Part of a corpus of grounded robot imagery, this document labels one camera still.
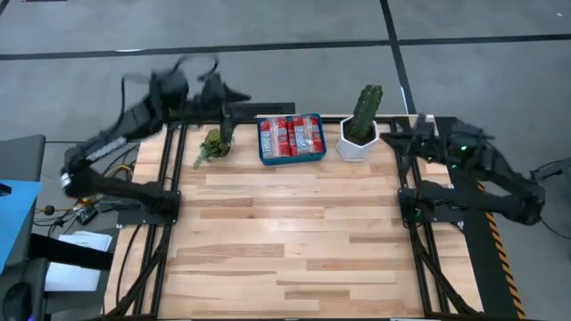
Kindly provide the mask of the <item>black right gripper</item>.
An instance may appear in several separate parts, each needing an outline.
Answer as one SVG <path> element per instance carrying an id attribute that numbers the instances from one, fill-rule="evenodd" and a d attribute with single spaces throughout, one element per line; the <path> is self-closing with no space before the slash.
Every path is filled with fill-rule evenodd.
<path id="1" fill-rule="evenodd" d="M 406 132 L 382 133 L 383 140 L 397 140 L 393 149 L 399 154 L 417 154 L 426 161 L 454 161 L 446 137 L 435 134 L 434 123 L 423 122 L 417 125 L 418 143 L 412 140 L 415 136 Z"/>

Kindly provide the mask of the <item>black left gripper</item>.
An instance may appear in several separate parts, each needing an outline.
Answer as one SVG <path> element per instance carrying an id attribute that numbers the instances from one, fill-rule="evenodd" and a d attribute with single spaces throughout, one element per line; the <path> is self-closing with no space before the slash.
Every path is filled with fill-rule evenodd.
<path id="1" fill-rule="evenodd" d="M 227 90 L 218 72 L 204 73 L 197 80 L 203 88 L 197 98 L 196 118 L 198 120 L 221 120 L 220 137 L 223 144 L 231 144 L 235 129 L 235 120 L 231 116 L 227 102 Z M 250 101 L 247 94 L 229 91 L 229 101 L 240 103 Z"/>

